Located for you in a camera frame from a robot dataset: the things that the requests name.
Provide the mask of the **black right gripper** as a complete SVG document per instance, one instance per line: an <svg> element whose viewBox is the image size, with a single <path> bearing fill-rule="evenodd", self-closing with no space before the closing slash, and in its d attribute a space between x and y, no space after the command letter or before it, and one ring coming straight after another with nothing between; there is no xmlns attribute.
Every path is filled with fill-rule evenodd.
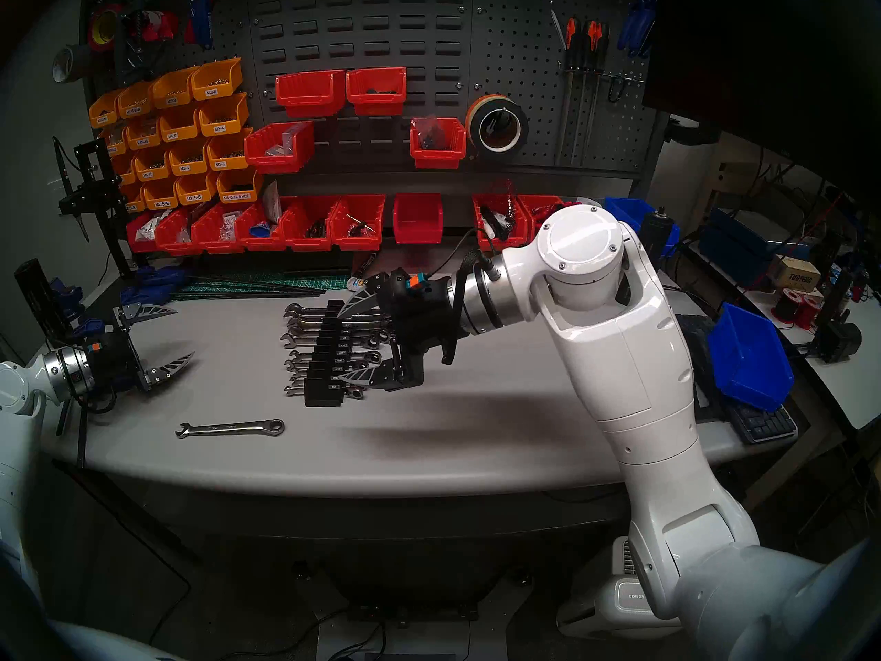
<svg viewBox="0 0 881 661"><path fill-rule="evenodd" d="M337 380L364 390L393 392L424 382L424 355L439 346L442 363L451 365L463 338L460 315L454 314L450 276L430 280L402 268L368 277L346 301L337 318L355 315L390 319L392 356L378 365L337 375Z"/></svg>

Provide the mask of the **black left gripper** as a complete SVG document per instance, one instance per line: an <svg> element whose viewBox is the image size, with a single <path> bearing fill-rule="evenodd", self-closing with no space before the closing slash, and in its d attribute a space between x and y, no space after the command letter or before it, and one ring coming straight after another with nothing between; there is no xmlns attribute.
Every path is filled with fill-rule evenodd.
<svg viewBox="0 0 881 661"><path fill-rule="evenodd" d="M114 308L114 322L116 326L132 326L175 314L177 310L164 306L131 303ZM97 397L110 389L116 392L155 390L175 378L194 355L191 352L164 365L144 368L131 340L130 329L94 333L86 336L86 360L91 372L87 395Z"/></svg>

